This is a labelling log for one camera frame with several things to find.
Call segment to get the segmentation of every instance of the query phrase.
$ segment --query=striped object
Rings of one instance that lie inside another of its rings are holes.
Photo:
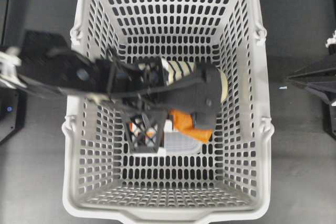
[[[188,76],[195,70],[195,63],[185,61],[167,61],[162,59],[162,66],[167,71],[165,77],[167,86],[182,77]]]

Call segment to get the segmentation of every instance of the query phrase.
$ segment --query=orange plastic piece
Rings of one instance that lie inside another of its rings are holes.
[[[178,110],[172,110],[170,114],[173,115],[174,128],[179,132],[203,143],[209,141],[212,131],[195,129],[191,115],[184,114]]]

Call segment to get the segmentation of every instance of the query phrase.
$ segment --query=screw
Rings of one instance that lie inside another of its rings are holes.
[[[68,77],[66,76],[65,73],[61,74],[61,78],[63,81],[68,81]]]
[[[64,61],[64,67],[66,67],[66,68],[71,67],[71,63],[70,63],[70,61],[65,60],[65,61]]]
[[[89,80],[89,74],[86,72],[85,69],[82,68],[77,70],[77,77],[82,81]]]
[[[211,107],[212,105],[212,101],[208,98],[205,100],[205,104],[208,106],[208,107]]]

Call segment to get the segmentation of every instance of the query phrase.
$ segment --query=black plastic part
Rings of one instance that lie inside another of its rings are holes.
[[[0,142],[16,130],[19,93],[14,89],[0,88]]]
[[[27,31],[19,57],[18,76],[35,88],[40,86],[36,93],[41,97],[62,95],[59,87],[98,92],[99,71],[87,58],[71,51],[59,34]]]
[[[325,104],[326,117],[328,120],[323,122],[324,130],[336,140],[336,107]]]
[[[197,78],[202,81],[183,90],[162,92],[160,103],[167,108],[177,109],[187,114],[199,113],[195,118],[197,127],[212,129],[215,125],[216,114],[220,111],[222,95],[222,83],[217,68],[212,64],[198,63],[193,73],[176,81],[171,86]]]
[[[193,126],[199,130],[215,130],[216,117],[216,113],[196,112],[192,115]]]
[[[131,118],[126,118],[122,115],[122,121],[125,129],[125,136],[130,145],[131,153],[157,153],[159,147],[163,145],[163,128],[168,117],[166,111],[149,111],[143,115],[135,115]],[[141,132],[135,135],[130,129],[130,124],[133,123]],[[156,129],[152,134],[149,129]]]

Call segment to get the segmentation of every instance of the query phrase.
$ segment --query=gray floor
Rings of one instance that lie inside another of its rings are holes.
[[[4,41],[23,30],[68,38],[77,0],[9,0]],[[260,0],[268,30],[272,138],[271,203],[259,220],[234,223],[336,223],[336,141],[324,133],[321,102],[285,76],[328,52],[336,28],[332,0]],[[116,223],[70,216],[61,202],[66,101],[28,97],[25,128],[0,145],[0,223]]]

